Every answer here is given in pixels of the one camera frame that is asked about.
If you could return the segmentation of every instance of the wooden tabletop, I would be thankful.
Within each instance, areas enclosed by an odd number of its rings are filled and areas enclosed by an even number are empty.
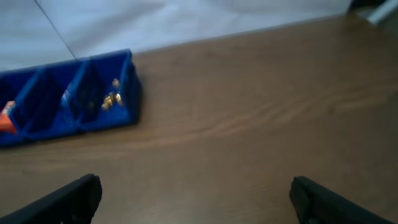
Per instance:
[[[0,152],[0,215],[87,173],[93,223],[298,223],[305,175],[398,222],[398,40],[334,17],[136,55],[136,126]]]

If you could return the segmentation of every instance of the brown surface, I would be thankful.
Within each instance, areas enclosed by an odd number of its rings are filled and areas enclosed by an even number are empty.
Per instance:
[[[142,121],[0,153],[0,215],[86,173],[93,223],[298,223],[306,175],[398,222],[398,45],[353,17],[138,55]]]

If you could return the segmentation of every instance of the blue container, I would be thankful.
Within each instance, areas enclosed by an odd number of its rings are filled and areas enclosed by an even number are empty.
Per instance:
[[[0,74],[0,108],[4,108],[8,101],[15,101],[25,84],[38,71],[35,69],[21,70],[16,72],[8,72]],[[17,135],[11,133],[0,132],[0,146],[11,146],[22,143],[24,136],[18,130]]]
[[[18,130],[0,133],[0,146],[137,122],[141,84],[131,57],[123,50],[0,75],[0,108],[16,102],[9,117]],[[110,92],[119,93],[123,104],[104,110]]]

